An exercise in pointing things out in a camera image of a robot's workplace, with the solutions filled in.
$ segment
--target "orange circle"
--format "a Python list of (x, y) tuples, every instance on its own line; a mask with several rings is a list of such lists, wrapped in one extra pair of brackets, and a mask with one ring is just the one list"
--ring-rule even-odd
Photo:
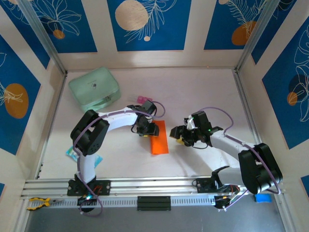
[(63, 31), (58, 30), (58, 29), (53, 31), (53, 35), (59, 40), (62, 40), (65, 37), (65, 34), (63, 33)]
[(19, 101), (9, 98), (5, 100), (4, 104), (9, 115), (17, 119), (23, 118), (26, 115), (29, 106), (29, 99), (26, 89), (21, 84), (14, 83), (8, 85), (5, 91), (7, 91), (7, 93), (4, 92), (5, 96), (10, 96), (10, 93), (15, 96), (22, 94), (18, 97)]
[(251, 32), (253, 31), (254, 27), (256, 25), (255, 21), (247, 22), (244, 25), (239, 26), (232, 35), (232, 43), (234, 45), (245, 45), (249, 39), (249, 36), (251, 35)]
[(287, 100), (291, 106), (294, 106), (297, 103), (297, 94), (294, 92), (289, 93)]
[(145, 40), (146, 42), (148, 42), (148, 41), (150, 41), (150, 37), (149, 37), (149, 36), (145, 36), (145, 37), (144, 37), (144, 40)]

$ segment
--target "beige circle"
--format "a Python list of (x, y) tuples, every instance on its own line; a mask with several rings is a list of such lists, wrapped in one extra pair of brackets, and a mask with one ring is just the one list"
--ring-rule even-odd
[(219, 0), (219, 4), (224, 5), (227, 4), (230, 0)]
[(118, 25), (124, 30), (138, 30), (148, 22), (146, 8), (136, 0), (125, 0), (115, 11)]
[(11, 3), (13, 3), (13, 4), (17, 5), (16, 0), (8, 0), (8, 1), (10, 1)]
[(149, 37), (149, 36), (145, 36), (145, 37), (144, 37), (144, 40), (145, 40), (146, 42), (148, 42), (148, 41), (150, 41), (150, 37)]

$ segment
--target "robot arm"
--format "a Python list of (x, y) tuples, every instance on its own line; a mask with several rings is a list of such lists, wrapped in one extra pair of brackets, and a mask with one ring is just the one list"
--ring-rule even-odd
[(93, 125), (92, 131), (87, 130), (77, 142), (76, 147), (83, 154), (80, 156), (80, 172), (76, 173), (76, 177), (78, 179), (81, 179), (80, 175), (82, 175), (83, 180), (86, 183), (95, 180), (95, 156), (91, 155), (100, 149), (107, 132), (119, 127), (133, 125), (137, 127), (137, 134), (139, 136), (159, 135), (158, 126), (151, 122), (152, 120), (148, 119), (145, 115), (139, 113), (119, 113), (130, 110), (142, 111), (151, 115), (154, 111), (156, 111), (156, 106), (152, 102), (146, 101), (142, 106), (130, 105), (120, 111), (115, 112), (96, 113), (93, 110), (89, 110), (85, 113), (70, 135), (73, 142), (93, 120), (98, 117), (103, 117), (104, 115), (109, 116), (98, 120)]
[(242, 185), (251, 193), (257, 194), (274, 185), (265, 168), (258, 162), (256, 155), (247, 147), (254, 149), (261, 156), (277, 183), (282, 181), (282, 173), (266, 144), (249, 144), (224, 133), (220, 127), (212, 127), (204, 111), (196, 112), (184, 119), (184, 125), (171, 130), (170, 136), (185, 146), (194, 146), (197, 141), (218, 148), (239, 161), (240, 168), (221, 167), (212, 172), (215, 185)]

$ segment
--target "orange block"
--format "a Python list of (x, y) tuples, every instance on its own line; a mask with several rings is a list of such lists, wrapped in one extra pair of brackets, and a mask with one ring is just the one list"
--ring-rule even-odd
[(169, 153), (168, 138), (166, 136), (165, 121), (153, 121), (159, 127), (159, 136), (150, 137), (151, 154), (161, 155)]

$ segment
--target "gray floor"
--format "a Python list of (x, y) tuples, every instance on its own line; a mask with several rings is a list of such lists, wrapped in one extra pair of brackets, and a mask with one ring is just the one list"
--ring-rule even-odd
[(105, 208), (97, 218), (77, 209), (42, 208), (30, 213), (27, 232), (281, 232), (276, 203), (255, 203), (245, 196), (227, 212), (213, 206), (178, 206), (166, 212)]

